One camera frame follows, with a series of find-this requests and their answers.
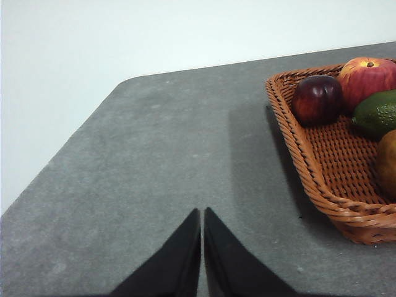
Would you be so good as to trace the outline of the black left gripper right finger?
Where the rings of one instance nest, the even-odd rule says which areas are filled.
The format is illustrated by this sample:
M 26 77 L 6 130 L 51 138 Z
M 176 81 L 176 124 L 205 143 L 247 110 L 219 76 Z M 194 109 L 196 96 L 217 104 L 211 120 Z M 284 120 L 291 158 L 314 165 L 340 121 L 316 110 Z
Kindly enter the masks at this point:
M 204 212 L 204 257 L 210 296 L 296 296 L 251 254 L 210 208 Z

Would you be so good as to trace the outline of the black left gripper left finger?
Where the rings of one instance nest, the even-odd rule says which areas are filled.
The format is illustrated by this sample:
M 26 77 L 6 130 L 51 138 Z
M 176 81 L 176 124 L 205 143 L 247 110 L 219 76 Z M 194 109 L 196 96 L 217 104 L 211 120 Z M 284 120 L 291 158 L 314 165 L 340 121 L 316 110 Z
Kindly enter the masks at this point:
M 200 260 L 200 212 L 193 209 L 163 246 L 110 295 L 196 296 Z

